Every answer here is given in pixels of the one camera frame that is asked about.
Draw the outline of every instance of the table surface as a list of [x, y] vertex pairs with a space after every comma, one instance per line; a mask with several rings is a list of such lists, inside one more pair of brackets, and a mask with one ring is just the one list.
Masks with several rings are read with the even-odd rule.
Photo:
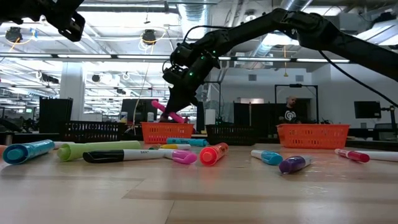
[[[252, 149], [314, 162], [281, 175]], [[331, 150], [231, 146], [213, 167], [60, 162], [55, 152], [18, 166], [0, 162], [0, 219], [9, 224], [395, 224], [397, 210], [398, 163], [360, 164]]]

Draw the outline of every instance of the man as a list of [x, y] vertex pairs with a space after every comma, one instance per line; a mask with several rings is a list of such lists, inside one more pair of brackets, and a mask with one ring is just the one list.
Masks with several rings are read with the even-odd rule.
[[282, 123], [300, 123], [300, 121], [297, 122], [297, 113], [296, 110], [294, 109], [296, 105], [297, 97], [295, 96], [290, 96], [287, 98], [287, 103], [285, 109], [282, 111], [282, 113], [279, 116], [279, 121]]

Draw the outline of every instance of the blue highlighter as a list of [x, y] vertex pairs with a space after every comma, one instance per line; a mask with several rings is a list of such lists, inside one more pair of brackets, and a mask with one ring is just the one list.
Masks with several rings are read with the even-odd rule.
[[251, 156], [261, 159], [262, 162], [273, 166], [279, 165], [284, 160], [284, 158], [276, 152], [263, 150], [252, 150]]
[[53, 150], [55, 144], [51, 140], [37, 141], [25, 144], [13, 144], [6, 148], [2, 157], [8, 164], [21, 164], [28, 159]]

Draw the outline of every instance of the red highlighter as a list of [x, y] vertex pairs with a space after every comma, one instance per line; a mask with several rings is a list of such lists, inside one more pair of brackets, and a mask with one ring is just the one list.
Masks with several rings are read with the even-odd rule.
[[339, 156], [343, 156], [345, 158], [352, 159], [354, 161], [359, 161], [359, 162], [369, 162], [369, 160], [371, 159], [367, 154], [355, 152], [355, 151], [335, 149], [335, 153]]
[[216, 162], [225, 156], [228, 152], [228, 145], [225, 143], [219, 143], [215, 146], [204, 147], [200, 151], [200, 162], [205, 166], [212, 166]]

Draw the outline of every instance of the black t-shirt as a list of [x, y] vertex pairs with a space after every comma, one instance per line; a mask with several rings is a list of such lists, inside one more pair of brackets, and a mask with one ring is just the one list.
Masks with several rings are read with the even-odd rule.
[[297, 113], [294, 108], [288, 108], [286, 106], [280, 116], [283, 117], [286, 121], [291, 121], [292, 119], [297, 117]]

